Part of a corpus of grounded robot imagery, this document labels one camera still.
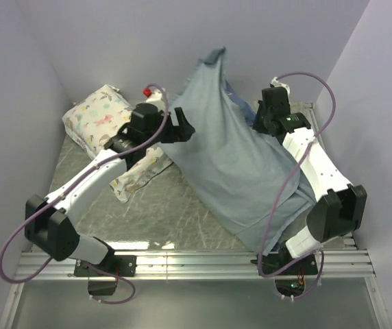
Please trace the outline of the blue fish print pillowcase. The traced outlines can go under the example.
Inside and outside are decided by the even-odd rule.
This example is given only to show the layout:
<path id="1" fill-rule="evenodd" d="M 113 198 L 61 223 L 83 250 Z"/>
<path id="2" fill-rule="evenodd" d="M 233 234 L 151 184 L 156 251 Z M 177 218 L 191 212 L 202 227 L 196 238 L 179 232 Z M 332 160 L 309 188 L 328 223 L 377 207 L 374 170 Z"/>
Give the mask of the blue fish print pillowcase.
<path id="1" fill-rule="evenodd" d="M 267 254 L 314 204 L 314 193 L 279 142 L 246 123 L 242 103 L 227 91 L 225 56 L 220 48 L 200 60 L 173 99 L 195 133 L 162 150 L 227 231 Z"/>

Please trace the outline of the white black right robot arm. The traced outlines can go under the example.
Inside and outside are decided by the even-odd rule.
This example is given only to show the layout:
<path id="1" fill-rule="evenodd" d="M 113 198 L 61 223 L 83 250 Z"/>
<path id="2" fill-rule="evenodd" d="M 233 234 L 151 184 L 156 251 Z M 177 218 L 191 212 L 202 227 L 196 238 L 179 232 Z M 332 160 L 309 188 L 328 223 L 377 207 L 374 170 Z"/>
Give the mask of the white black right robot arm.
<path id="1" fill-rule="evenodd" d="M 291 112 L 287 89 L 263 89 L 258 103 L 253 128 L 276 137 L 294 157 L 316 200 L 304 228 L 281 246 L 278 264 L 284 273 L 292 274 L 302 267 L 304 254 L 360 228 L 367 192 L 335 167 L 304 114 Z"/>

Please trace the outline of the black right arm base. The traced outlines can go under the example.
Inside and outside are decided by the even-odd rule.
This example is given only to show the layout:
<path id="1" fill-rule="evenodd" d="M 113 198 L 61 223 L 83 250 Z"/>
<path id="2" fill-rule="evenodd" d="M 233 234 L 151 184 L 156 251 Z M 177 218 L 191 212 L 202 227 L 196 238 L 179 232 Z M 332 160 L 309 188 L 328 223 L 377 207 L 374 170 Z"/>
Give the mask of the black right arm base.
<path id="1" fill-rule="evenodd" d="M 274 278 L 277 295 L 280 299 L 298 300 L 310 293 L 319 283 L 323 263 L 309 253 L 296 259 L 279 254 L 262 257 L 259 275 Z"/>

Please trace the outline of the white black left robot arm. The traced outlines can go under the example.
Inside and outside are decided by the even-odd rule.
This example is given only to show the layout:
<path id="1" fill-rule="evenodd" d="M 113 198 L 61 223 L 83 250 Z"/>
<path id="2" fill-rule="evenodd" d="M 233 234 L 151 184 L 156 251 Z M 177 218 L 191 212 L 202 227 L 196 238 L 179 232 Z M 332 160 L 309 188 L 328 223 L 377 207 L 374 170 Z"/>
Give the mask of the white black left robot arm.
<path id="1" fill-rule="evenodd" d="M 151 103 L 140 103 L 130 121 L 109 138 L 98 155 L 74 178 L 41 198 L 27 200 L 25 238 L 56 261 L 67 258 L 90 263 L 100 276 L 114 269 L 114 250 L 98 238 L 77 232 L 74 221 L 101 189 L 128 172 L 156 143 L 186 142 L 195 133 L 183 110 L 172 116 Z"/>

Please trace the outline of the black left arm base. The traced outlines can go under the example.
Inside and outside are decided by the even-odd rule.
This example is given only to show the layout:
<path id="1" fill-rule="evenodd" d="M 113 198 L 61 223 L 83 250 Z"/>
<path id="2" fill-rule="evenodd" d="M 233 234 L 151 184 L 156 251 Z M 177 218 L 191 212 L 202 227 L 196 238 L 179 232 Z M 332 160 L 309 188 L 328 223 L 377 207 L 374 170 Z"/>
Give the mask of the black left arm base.
<path id="1" fill-rule="evenodd" d="M 84 260 L 78 260 L 73 276 L 88 279 L 88 294 L 96 300 L 113 296 L 119 283 L 128 283 L 130 294 L 123 300 L 127 302 L 135 296 L 136 288 L 127 278 L 135 276 L 136 266 L 135 255 L 113 255 L 110 260 L 99 265 L 90 265 Z"/>

